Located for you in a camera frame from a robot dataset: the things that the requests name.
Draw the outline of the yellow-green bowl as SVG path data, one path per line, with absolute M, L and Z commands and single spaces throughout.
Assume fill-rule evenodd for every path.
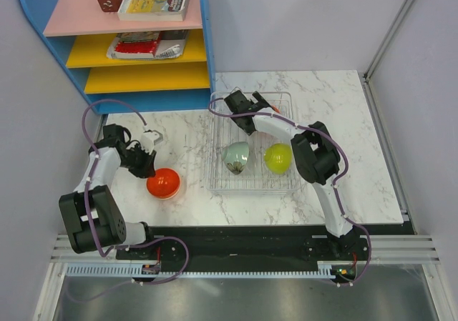
M 293 159 L 292 149 L 283 143 L 273 144 L 264 153 L 264 162 L 267 168 L 274 174 L 285 174 Z

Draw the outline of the pale green ceramic bowl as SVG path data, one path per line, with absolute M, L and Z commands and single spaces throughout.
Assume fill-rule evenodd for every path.
M 245 169 L 250 155 L 247 142 L 234 142 L 223 148 L 221 158 L 226 168 L 234 175 Z

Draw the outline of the white wire dish rack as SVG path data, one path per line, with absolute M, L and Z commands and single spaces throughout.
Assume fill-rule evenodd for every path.
M 295 167 L 275 174 L 265 165 L 265 151 L 280 142 L 271 135 L 254 132 L 247 135 L 227 117 L 210 114 L 207 140 L 206 183 L 213 194 L 288 194 L 299 190 L 303 181 Z M 233 174 L 223 162 L 224 148 L 246 142 L 248 163 L 240 174 Z

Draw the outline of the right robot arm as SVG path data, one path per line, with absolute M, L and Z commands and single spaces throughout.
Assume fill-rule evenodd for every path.
M 337 182 L 349 170 L 349 161 L 326 125 L 302 126 L 277 112 L 259 92 L 253 97 L 248 99 L 239 89 L 229 93 L 223 98 L 228 117 L 248 135 L 262 132 L 290 144 L 297 172 L 312 185 L 320 202 L 329 254 L 339 260 L 352 254 L 370 260 L 369 232 L 348 216 L 337 189 Z

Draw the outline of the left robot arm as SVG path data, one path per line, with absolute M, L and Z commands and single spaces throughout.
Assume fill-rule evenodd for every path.
M 125 168 L 136 178 L 155 176 L 155 145 L 163 140 L 157 130 L 146 130 L 140 139 L 117 124 L 103 127 L 103 138 L 89 149 L 89 164 L 73 192 L 59 199 L 59 209 L 72 249 L 77 253 L 132 246 L 142 259 L 157 251 L 144 222 L 126 222 L 110 187 L 118 169 Z

